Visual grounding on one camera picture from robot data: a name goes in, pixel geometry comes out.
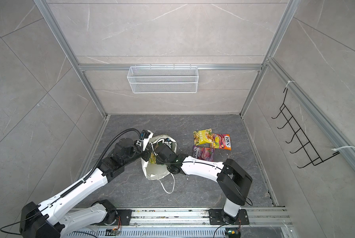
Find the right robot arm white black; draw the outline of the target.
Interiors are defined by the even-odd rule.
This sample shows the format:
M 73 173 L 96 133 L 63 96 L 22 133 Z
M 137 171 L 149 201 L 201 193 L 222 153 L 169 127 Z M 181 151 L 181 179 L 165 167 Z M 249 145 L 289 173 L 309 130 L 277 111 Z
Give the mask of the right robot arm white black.
M 216 182 L 226 196 L 220 223 L 233 224 L 245 204 L 252 205 L 248 198 L 252 177 L 233 159 L 224 162 L 209 162 L 186 154 L 177 155 L 170 147 L 159 144 L 155 151 L 157 164 L 166 165 L 170 173 L 199 176 Z

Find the floral paper gift bag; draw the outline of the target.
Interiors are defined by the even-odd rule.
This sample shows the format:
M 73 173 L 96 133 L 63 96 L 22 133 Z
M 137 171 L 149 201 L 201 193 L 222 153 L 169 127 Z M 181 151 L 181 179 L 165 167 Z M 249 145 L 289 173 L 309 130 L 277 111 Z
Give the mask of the floral paper gift bag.
M 151 138 L 148 145 L 150 145 L 152 147 L 152 152 L 154 154 L 155 154 L 154 150 L 156 149 L 156 147 L 159 144 L 165 144 L 165 145 L 169 146 L 174 153 L 177 152 L 177 142 L 168 135 L 163 134 L 163 135 L 159 135 L 159 136 Z M 174 192 L 175 178 L 174 178 L 173 174 L 168 171 L 168 168 L 166 165 L 164 165 L 164 164 L 150 164 L 149 162 L 145 162 L 143 160 L 141 160 L 141 164 L 142 164 L 143 173 L 148 180 L 159 181 L 163 190 L 167 194 L 171 194 Z M 163 183 L 161 182 L 161 179 L 163 179 L 167 175 L 171 175 L 173 178 L 173 188 L 172 188 L 171 192 L 168 192 L 165 189 Z

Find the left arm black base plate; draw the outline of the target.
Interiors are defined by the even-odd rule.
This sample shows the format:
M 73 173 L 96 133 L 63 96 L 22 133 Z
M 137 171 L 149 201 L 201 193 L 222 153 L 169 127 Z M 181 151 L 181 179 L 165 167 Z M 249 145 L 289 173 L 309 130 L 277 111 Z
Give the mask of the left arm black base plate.
M 132 217 L 131 209 L 119 209 L 115 212 L 109 212 L 104 220 L 99 223 L 95 223 L 97 226 L 128 226 Z

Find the purple snack packet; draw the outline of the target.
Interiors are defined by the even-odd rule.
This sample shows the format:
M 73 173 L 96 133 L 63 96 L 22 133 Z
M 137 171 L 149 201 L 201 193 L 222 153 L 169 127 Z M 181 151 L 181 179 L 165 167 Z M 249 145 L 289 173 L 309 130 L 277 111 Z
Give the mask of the purple snack packet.
M 192 156 L 195 159 L 213 162 L 214 161 L 214 152 L 215 152 L 214 148 L 193 146 Z

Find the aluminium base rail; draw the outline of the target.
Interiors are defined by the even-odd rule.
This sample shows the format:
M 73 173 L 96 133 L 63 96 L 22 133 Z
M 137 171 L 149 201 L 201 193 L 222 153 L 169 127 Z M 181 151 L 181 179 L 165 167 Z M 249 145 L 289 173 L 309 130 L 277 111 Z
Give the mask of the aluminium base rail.
M 249 225 L 211 225 L 209 209 L 220 208 L 121 208 L 131 209 L 128 226 L 90 225 L 68 238 L 296 238 L 283 207 L 247 207 Z

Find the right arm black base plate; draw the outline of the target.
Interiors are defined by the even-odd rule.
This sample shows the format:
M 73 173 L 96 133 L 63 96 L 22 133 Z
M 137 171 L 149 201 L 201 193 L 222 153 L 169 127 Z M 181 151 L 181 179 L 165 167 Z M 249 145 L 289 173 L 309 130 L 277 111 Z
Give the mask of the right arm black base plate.
M 247 211 L 240 209 L 235 217 L 225 213 L 223 209 L 209 209 L 209 221 L 211 225 L 249 225 Z

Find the yellow green snack packet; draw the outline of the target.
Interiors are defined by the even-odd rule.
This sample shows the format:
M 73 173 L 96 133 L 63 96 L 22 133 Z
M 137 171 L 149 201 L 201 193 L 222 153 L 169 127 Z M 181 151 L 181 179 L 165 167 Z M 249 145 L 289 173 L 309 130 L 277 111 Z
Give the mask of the yellow green snack packet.
M 213 143 L 212 129 L 194 131 L 193 138 L 195 146 Z

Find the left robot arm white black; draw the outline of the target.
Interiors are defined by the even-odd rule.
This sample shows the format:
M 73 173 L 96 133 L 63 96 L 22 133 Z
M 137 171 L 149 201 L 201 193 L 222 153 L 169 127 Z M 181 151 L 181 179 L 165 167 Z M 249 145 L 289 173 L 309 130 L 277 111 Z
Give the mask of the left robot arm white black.
M 110 156 L 99 161 L 97 167 L 85 177 L 39 204 L 30 202 L 24 206 L 20 235 L 24 238 L 61 238 L 91 224 L 113 224 L 117 209 L 108 200 L 98 201 L 77 212 L 70 210 L 123 173 L 125 166 L 145 157 L 149 141 L 148 138 L 137 141 L 121 139 L 115 144 Z

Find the orange pink Fox's candy packet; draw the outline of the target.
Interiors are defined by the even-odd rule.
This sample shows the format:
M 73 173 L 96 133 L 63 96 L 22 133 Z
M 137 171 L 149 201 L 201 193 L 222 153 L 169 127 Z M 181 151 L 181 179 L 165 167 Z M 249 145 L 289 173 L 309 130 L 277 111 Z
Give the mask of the orange pink Fox's candy packet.
M 213 134 L 211 148 L 231 150 L 231 138 L 229 134 Z

